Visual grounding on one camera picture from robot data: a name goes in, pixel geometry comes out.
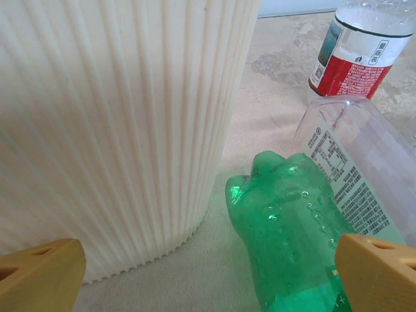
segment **clear plastic container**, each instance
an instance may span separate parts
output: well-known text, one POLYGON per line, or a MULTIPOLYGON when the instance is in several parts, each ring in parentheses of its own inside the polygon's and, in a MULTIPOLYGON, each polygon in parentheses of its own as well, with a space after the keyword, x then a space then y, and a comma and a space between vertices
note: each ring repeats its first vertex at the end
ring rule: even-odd
POLYGON ((309 78, 308 103, 342 94, 371 98, 416 29, 416 1, 343 1, 309 78))
POLYGON ((368 99, 314 101, 294 139, 358 233, 416 246, 416 151, 368 99))

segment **ribbed cylinder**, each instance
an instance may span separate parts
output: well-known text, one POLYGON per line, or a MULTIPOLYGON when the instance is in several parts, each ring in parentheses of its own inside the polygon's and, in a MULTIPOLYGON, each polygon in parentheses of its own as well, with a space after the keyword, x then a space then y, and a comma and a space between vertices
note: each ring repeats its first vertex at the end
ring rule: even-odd
POLYGON ((261 0, 0 3, 0 253, 80 239, 85 281, 186 241, 261 0))

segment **bottle label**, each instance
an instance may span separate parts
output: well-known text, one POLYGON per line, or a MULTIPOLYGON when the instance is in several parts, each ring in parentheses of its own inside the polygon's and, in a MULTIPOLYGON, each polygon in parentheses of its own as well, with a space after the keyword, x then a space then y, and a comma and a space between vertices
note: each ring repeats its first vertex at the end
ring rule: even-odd
POLYGON ((302 143, 302 152, 324 172, 338 210, 362 235, 406 244, 369 182, 346 152, 323 117, 302 143))
POLYGON ((363 31, 335 15, 309 78, 320 96, 354 94, 371 98, 412 34, 363 31))

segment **red label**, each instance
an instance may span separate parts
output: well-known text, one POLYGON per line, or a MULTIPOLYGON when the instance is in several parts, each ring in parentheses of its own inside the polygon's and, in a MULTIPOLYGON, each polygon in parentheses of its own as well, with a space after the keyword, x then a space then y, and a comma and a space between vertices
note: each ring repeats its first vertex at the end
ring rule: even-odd
POLYGON ((320 96, 349 94, 370 99, 390 68, 362 66, 332 55, 318 88, 309 85, 320 96))

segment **green plastic bottle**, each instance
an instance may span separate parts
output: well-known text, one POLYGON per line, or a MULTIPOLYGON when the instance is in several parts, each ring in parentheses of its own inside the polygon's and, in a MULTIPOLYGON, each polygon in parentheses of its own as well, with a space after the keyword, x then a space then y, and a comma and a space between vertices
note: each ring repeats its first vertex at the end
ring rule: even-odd
POLYGON ((228 179, 226 201, 263 311, 351 311, 334 255, 340 236, 354 230, 311 159, 260 153, 250 176, 228 179))

